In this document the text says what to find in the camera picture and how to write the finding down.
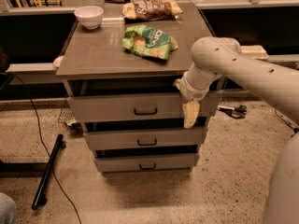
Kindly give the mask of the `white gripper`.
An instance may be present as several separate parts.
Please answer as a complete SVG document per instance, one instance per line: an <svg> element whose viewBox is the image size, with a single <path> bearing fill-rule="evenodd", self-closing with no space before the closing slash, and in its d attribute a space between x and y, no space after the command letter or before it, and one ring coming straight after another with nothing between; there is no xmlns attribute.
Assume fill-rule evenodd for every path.
<svg viewBox="0 0 299 224"><path fill-rule="evenodd" d="M198 101L206 96L209 91L209 85L210 77L202 72L192 73L187 71L182 78L174 81L173 86L179 90L186 101L190 101L182 105L185 129L192 128L196 122L200 110Z"/></svg>

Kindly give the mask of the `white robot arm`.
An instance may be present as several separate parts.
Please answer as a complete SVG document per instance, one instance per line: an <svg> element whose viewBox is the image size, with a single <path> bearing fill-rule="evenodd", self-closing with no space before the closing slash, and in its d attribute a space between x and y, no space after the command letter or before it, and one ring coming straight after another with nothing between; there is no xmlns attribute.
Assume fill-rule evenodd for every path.
<svg viewBox="0 0 299 224"><path fill-rule="evenodd" d="M299 71L252 59L228 37L203 37L191 49L192 65L174 85L186 100L184 127L191 128L210 84L230 78L295 123L299 122ZM299 133L282 149L270 179L263 224L299 224Z"/></svg>

